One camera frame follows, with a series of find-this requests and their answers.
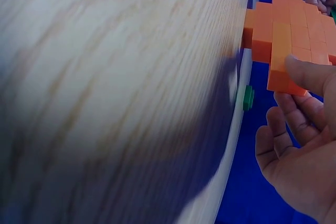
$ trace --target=wood grain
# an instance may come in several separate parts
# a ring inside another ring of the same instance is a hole
[[[246,3],[0,0],[3,218],[209,223]]]

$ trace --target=blue surface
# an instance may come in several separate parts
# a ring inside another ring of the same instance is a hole
[[[311,218],[287,205],[261,175],[255,159],[255,133],[266,124],[267,110],[275,106],[267,91],[268,65],[253,63],[250,85],[255,89],[253,108],[244,114],[237,149],[216,223],[311,224]]]

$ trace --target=green building block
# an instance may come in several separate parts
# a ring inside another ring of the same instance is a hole
[[[248,111],[252,108],[253,99],[254,99],[254,90],[252,89],[252,86],[246,85],[245,95],[244,95],[244,100],[243,100],[243,110],[244,111]]]

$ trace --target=orange building blocks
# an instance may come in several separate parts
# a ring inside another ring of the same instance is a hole
[[[272,50],[272,5],[258,2],[254,15],[252,60],[269,63]]]
[[[252,60],[268,63],[267,89],[305,95],[285,69],[285,58],[295,55],[302,61],[336,65],[336,25],[314,5],[303,0],[258,2],[246,12],[243,46],[252,49]]]

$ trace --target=wooden surface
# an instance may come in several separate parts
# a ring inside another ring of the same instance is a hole
[[[0,0],[2,218],[213,221],[246,3]]]

